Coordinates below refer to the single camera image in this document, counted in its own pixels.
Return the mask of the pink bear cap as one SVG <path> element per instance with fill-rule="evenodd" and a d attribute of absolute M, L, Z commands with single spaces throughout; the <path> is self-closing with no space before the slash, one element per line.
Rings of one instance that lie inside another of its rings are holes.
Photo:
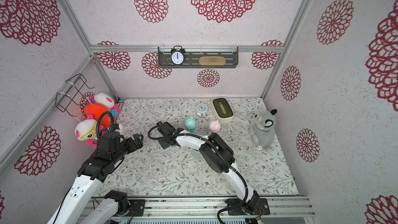
<path fill-rule="evenodd" d="M 221 131 L 221 123 L 218 120 L 213 120 L 209 123 L 209 130 L 211 133 L 219 133 Z"/>

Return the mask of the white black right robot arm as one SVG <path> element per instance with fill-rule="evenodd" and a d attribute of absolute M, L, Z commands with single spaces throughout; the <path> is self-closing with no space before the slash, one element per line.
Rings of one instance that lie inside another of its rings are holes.
<path fill-rule="evenodd" d="M 200 136 L 182 128 L 174 128 L 168 122 L 158 122 L 148 131 L 151 140 L 166 142 L 170 146 L 188 147 L 200 152 L 209 167 L 222 175 L 232 186 L 241 203 L 238 206 L 252 211 L 257 207 L 260 197 L 247 183 L 239 171 L 234 151 L 216 133 Z"/>

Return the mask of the clear bottle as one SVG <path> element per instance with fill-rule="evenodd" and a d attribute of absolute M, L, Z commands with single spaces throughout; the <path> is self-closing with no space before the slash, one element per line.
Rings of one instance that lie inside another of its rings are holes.
<path fill-rule="evenodd" d="M 197 161 L 204 160 L 203 156 L 201 155 L 201 152 L 196 149 L 192 150 L 192 157 L 194 158 L 194 160 L 197 160 Z"/>

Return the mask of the mint bear cap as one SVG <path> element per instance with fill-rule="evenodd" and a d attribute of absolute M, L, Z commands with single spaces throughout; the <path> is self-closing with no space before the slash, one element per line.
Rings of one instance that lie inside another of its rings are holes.
<path fill-rule="evenodd" d="M 197 127 L 198 127 L 197 120 L 193 116 L 186 119 L 185 128 L 187 130 L 189 130 L 190 132 L 194 132 L 197 129 Z"/>

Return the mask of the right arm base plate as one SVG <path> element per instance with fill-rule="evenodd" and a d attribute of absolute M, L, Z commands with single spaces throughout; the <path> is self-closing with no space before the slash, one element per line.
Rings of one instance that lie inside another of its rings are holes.
<path fill-rule="evenodd" d="M 244 203 L 240 207 L 228 210 L 228 214 L 230 216 L 238 216 L 238 215 L 270 215 L 270 209 L 268 206 L 268 201 L 265 198 L 260 198 L 258 203 L 249 204 Z"/>

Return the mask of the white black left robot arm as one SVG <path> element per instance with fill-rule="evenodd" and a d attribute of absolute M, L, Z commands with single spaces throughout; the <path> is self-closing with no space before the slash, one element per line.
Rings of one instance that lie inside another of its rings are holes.
<path fill-rule="evenodd" d="M 144 136 L 135 134 L 124 138 L 119 132 L 110 131 L 99 137 L 97 148 L 82 164 L 73 185 L 60 206 L 50 218 L 50 224 L 74 224 L 87 203 L 115 169 L 117 162 L 143 147 Z"/>

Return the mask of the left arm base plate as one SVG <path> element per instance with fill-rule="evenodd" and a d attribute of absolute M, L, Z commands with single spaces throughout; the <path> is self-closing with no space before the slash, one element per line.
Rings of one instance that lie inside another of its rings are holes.
<path fill-rule="evenodd" d="M 146 201 L 145 200 L 128 200 L 126 212 L 122 217 L 141 217 L 144 214 Z"/>

